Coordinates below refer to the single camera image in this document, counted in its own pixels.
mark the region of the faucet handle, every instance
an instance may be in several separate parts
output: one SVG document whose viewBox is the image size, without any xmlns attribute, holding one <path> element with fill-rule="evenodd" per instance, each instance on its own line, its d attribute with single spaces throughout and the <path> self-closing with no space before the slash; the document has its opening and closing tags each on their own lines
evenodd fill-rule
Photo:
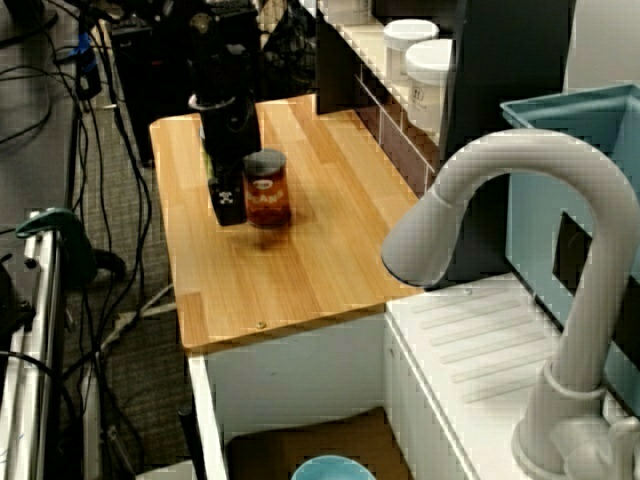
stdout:
<svg viewBox="0 0 640 480">
<path fill-rule="evenodd" d="M 607 480 L 633 479 L 633 450 L 640 438 L 640 421 L 629 417 L 609 429 L 609 474 Z"/>
</svg>

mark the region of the blue bowl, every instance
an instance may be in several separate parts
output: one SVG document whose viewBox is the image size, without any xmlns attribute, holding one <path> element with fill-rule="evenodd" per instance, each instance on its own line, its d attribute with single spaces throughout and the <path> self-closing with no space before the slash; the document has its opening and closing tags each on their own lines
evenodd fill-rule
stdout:
<svg viewBox="0 0 640 480">
<path fill-rule="evenodd" d="M 291 480 L 375 480 L 375 477 L 358 462 L 325 455 L 300 465 Z"/>
</svg>

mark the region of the green clamp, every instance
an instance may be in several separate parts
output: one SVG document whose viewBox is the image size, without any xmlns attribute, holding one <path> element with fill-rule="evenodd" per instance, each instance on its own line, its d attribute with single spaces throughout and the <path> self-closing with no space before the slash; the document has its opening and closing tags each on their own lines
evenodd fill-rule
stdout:
<svg viewBox="0 0 640 480">
<path fill-rule="evenodd" d="M 67 287 L 81 288 L 98 274 L 98 265 L 84 226 L 75 213 L 67 208 L 50 208 L 18 225 L 16 236 L 29 238 L 44 231 L 56 231 L 62 237 L 67 268 L 64 282 Z"/>
</svg>

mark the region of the white container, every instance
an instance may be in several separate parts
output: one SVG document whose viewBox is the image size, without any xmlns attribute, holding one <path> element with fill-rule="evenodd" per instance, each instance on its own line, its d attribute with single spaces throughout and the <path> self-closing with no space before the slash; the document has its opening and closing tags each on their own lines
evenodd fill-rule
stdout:
<svg viewBox="0 0 640 480">
<path fill-rule="evenodd" d="M 427 20 L 396 20 L 384 27 L 385 76 L 398 82 L 407 80 L 405 53 L 412 45 L 438 38 L 440 29 Z"/>
<path fill-rule="evenodd" d="M 425 132 L 440 130 L 452 47 L 452 40 L 431 40 L 413 45 L 406 53 L 411 79 L 408 118 Z"/>
</svg>

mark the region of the black equipment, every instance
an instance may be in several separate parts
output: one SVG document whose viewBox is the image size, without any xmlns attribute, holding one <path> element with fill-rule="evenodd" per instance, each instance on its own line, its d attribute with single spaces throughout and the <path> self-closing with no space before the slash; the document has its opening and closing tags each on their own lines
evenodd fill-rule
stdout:
<svg viewBox="0 0 640 480">
<path fill-rule="evenodd" d="M 138 17 L 111 27 L 111 47 L 140 162 L 151 166 L 149 125 L 162 117 L 192 112 L 186 52 L 169 32 L 152 28 Z"/>
</svg>

